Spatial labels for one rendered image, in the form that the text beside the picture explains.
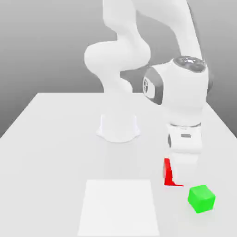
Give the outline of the small red cube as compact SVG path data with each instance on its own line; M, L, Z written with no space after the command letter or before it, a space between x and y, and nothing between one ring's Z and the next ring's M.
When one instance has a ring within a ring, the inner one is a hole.
M171 169L170 159L164 158L163 160L163 179L165 186L178 186L183 187L183 185L177 185L173 181L173 173Z

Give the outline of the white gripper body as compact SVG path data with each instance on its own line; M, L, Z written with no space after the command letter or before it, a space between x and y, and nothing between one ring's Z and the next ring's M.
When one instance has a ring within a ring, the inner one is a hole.
M187 185L195 177L198 155L191 153L172 153L170 165L173 181L177 185Z

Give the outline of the small green cube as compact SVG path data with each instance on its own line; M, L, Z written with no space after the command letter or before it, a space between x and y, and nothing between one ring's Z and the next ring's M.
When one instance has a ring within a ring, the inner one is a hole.
M207 185L191 187L187 201L196 213L203 213L213 209L216 196Z

